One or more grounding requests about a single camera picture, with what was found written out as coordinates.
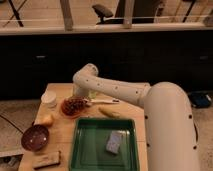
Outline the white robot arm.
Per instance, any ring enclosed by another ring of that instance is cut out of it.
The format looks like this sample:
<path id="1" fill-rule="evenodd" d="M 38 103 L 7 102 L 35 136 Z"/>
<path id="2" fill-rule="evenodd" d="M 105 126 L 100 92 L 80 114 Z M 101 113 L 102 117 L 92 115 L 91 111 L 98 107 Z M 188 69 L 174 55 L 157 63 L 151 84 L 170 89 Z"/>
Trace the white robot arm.
<path id="1" fill-rule="evenodd" d="M 144 110 L 148 171 L 200 171 L 192 108 L 180 86 L 101 78 L 92 63 L 73 75 L 73 83 L 76 95 L 86 96 L 93 90 Z"/>

